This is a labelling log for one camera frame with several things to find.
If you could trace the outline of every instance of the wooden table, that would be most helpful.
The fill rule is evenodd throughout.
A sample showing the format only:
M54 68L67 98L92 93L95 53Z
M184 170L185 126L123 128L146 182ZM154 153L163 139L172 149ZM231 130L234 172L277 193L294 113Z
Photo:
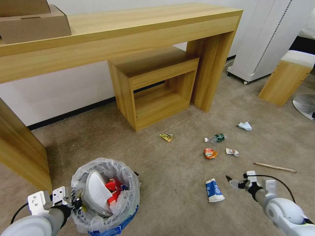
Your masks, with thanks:
M0 41L0 83L188 42L199 66L191 101L210 108L242 10L200 3L68 16L72 35ZM44 146L0 99L0 161L52 190Z

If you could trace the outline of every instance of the cardboard box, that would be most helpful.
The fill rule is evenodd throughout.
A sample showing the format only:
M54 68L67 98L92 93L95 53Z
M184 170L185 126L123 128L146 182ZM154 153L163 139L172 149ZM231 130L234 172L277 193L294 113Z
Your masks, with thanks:
M46 0L0 0L0 17L49 13Z
M71 35L67 16L54 5L49 7L47 14L1 17L3 41L10 44Z

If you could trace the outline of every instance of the blue and white carton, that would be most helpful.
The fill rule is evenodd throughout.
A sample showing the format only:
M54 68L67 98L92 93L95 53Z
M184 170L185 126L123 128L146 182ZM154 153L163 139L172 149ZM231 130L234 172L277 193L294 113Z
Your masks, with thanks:
M214 178L206 182L206 190L209 202L219 202L225 199Z

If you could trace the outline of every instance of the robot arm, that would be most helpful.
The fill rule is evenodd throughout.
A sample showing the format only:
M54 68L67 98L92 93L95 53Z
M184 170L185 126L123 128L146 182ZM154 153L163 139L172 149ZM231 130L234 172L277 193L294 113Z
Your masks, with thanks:
M276 180L263 180L260 184L255 171L247 171L243 176L240 182L228 176L227 179L230 185L247 190L277 228L287 236L315 235L315 225L302 209L293 201L277 196Z
M65 225L71 214L68 205L68 191L63 186L52 192L52 201L47 191L29 195L28 205L31 216L11 224L1 236L55 236Z

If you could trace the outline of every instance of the white appliance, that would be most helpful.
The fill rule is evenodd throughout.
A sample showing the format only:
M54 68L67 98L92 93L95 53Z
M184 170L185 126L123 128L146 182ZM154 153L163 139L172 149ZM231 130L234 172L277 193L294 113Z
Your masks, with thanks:
M258 1L228 75L248 84L271 74L314 7L315 0Z

